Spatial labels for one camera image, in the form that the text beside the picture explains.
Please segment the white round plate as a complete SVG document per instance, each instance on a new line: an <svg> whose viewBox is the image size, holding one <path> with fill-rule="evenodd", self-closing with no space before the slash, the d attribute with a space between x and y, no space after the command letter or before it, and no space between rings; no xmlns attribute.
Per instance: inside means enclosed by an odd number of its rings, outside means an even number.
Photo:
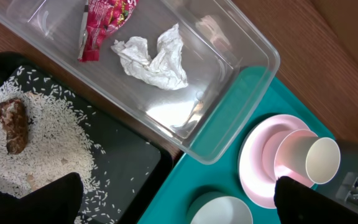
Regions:
<svg viewBox="0 0 358 224"><path fill-rule="evenodd" d="M257 124L242 143L238 158L239 180L250 200L256 205L275 209L275 181L266 174L262 153L266 142L280 131L294 131L309 127L300 118L289 114L271 116Z"/></svg>

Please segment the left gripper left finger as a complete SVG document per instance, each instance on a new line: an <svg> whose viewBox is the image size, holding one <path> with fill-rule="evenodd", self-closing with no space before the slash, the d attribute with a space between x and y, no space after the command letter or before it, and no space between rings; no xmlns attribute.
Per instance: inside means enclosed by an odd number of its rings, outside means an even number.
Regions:
<svg viewBox="0 0 358 224"><path fill-rule="evenodd" d="M0 192L0 223L73 223L83 198L83 183L76 172L15 198Z"/></svg>

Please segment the red snack wrapper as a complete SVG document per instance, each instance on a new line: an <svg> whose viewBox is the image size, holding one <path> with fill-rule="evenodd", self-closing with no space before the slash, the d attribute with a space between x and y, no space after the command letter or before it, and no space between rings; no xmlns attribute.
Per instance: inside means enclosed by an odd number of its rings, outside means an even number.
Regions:
<svg viewBox="0 0 358 224"><path fill-rule="evenodd" d="M138 0L86 0L79 36L78 61L98 61L104 39L131 17Z"/></svg>

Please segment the pink bowl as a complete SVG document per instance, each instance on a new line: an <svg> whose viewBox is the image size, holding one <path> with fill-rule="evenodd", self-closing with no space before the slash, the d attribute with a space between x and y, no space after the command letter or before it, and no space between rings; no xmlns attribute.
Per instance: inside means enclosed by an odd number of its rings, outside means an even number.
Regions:
<svg viewBox="0 0 358 224"><path fill-rule="evenodd" d="M277 180L281 176L289 176L307 187L312 187L314 183L308 177L303 177L296 171L291 170L287 166L281 165L277 162L279 147L283 146L284 140L288 139L290 136L315 137L316 134L307 129L280 131L277 134L274 134L266 142L262 153L262 164L264 170L272 180Z"/></svg>

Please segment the brown food piece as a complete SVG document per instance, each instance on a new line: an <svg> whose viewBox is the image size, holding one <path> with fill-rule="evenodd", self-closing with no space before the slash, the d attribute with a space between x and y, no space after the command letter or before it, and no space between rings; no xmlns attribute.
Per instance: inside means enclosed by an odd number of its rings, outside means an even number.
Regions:
<svg viewBox="0 0 358 224"><path fill-rule="evenodd" d="M0 123L6 132L8 154L20 154L29 140L26 107L20 98L0 103Z"/></svg>

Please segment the white napkin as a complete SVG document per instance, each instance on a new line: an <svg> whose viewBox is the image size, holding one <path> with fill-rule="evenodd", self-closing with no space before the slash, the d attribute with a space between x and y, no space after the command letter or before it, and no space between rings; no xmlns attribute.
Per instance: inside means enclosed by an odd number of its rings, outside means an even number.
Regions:
<svg viewBox="0 0 358 224"><path fill-rule="evenodd" d="M128 41L114 41L111 50L118 54L124 72L163 90L179 90L188 86L181 65L183 41L179 25L175 24L157 39L157 55L152 58L148 40L133 36Z"/></svg>

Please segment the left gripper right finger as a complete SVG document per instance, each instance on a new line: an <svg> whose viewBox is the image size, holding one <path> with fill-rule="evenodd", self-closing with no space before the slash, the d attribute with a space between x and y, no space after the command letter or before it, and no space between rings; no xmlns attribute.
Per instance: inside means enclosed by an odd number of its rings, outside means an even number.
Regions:
<svg viewBox="0 0 358 224"><path fill-rule="evenodd" d="M358 224L356 212L287 176L276 181L273 201L281 224Z"/></svg>

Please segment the white cup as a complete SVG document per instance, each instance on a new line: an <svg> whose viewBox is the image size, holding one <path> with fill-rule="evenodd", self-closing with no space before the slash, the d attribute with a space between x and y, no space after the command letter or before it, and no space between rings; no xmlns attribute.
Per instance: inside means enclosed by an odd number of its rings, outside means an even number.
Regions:
<svg viewBox="0 0 358 224"><path fill-rule="evenodd" d="M315 184L326 184L336 175L341 152L335 140L307 129L281 131L272 136L277 145L274 165L282 176L291 170Z"/></svg>

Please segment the grey bowl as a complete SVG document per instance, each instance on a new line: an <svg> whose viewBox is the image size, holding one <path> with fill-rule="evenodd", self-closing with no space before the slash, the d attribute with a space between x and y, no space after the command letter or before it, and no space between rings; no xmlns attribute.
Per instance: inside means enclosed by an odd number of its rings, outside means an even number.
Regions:
<svg viewBox="0 0 358 224"><path fill-rule="evenodd" d="M250 208L241 199L207 192L193 201L186 214L190 224L253 224Z"/></svg>

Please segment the white rice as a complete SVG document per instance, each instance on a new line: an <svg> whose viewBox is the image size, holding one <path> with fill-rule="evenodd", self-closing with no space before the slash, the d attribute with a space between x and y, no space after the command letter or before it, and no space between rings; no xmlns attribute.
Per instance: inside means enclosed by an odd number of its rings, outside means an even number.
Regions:
<svg viewBox="0 0 358 224"><path fill-rule="evenodd" d="M11 78L0 86L0 103L20 98L26 107L29 140L20 154L8 154L0 123L0 192L22 198L64 175L76 172L84 194L97 192L93 141L70 101L44 93L24 92Z"/></svg>

